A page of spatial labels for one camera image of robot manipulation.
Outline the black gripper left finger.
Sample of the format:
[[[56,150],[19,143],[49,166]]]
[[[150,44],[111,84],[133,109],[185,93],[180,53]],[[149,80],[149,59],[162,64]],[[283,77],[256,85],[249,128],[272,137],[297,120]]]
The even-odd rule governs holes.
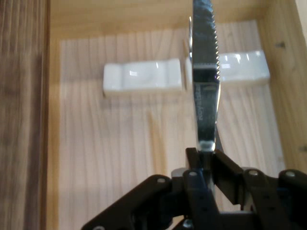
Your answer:
[[[84,230],[165,230],[184,216],[193,230],[218,230],[220,214],[209,188],[213,152],[187,148],[189,167],[153,175],[84,224]]]

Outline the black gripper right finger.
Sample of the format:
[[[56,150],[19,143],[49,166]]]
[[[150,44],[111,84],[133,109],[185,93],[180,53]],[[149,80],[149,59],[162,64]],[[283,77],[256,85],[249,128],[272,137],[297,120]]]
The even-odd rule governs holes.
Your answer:
[[[226,154],[213,155],[213,181],[233,205],[250,211],[261,230],[307,228],[307,175],[289,169],[270,177],[258,169],[243,169]]]

